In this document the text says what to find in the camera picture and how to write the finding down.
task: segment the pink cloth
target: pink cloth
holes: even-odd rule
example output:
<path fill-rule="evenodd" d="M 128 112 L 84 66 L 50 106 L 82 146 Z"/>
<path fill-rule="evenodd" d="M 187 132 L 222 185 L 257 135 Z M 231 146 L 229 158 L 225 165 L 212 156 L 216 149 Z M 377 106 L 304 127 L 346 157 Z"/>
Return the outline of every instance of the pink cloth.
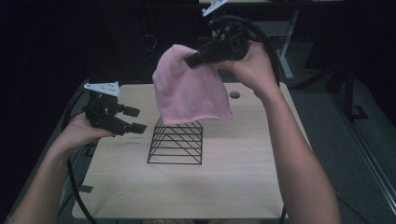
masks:
<path fill-rule="evenodd" d="M 228 94 L 217 69 L 208 64 L 191 69 L 184 61 L 195 52 L 174 45 L 158 62 L 153 81 L 164 125 L 233 118 Z"/>

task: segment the person's right arm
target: person's right arm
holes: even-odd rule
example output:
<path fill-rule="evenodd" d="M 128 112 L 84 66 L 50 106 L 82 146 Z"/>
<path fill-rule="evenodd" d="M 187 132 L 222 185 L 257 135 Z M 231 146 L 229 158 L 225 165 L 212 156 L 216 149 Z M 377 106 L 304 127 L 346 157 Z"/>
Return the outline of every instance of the person's right arm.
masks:
<path fill-rule="evenodd" d="M 280 192 L 292 223 L 341 223 L 332 185 L 277 86 L 262 44 L 250 42 L 240 61 L 213 64 L 235 74 L 264 105 Z"/>

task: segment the person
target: person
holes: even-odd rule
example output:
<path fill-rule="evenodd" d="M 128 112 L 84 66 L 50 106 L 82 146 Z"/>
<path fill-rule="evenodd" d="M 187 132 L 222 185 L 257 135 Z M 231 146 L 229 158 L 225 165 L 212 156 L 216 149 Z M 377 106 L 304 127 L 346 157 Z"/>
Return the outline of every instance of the person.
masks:
<path fill-rule="evenodd" d="M 233 72 L 262 101 L 268 118 L 276 172 L 290 222 L 341 223 L 332 185 L 301 133 L 280 91 L 268 54 L 249 42 L 240 61 L 214 63 Z M 76 148 L 112 134 L 77 116 L 50 147 L 21 204 L 8 223 L 56 223 L 67 158 Z"/>

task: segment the metal rack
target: metal rack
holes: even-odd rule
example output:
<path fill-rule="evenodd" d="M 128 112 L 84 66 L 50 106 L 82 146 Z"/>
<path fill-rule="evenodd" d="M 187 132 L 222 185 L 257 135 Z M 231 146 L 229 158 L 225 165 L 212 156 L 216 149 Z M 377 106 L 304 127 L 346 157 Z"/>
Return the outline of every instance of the metal rack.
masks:
<path fill-rule="evenodd" d="M 201 165 L 203 130 L 198 121 L 165 126 L 160 117 L 152 135 L 148 163 Z"/>

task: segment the wooden table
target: wooden table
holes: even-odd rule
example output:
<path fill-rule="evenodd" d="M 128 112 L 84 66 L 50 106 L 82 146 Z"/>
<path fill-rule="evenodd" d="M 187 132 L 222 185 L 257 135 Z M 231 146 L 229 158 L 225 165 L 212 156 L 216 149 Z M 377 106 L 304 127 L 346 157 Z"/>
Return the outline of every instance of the wooden table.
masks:
<path fill-rule="evenodd" d="M 240 83 L 225 84 L 233 120 L 203 120 L 202 165 L 147 164 L 160 113 L 153 85 L 120 88 L 120 103 L 141 110 L 128 122 L 148 125 L 143 134 L 102 139 L 81 192 L 94 217 L 103 218 L 277 218 L 282 210 L 276 168 L 261 101 Z M 301 125 L 289 92 L 281 84 Z M 75 204 L 74 217 L 84 217 Z"/>

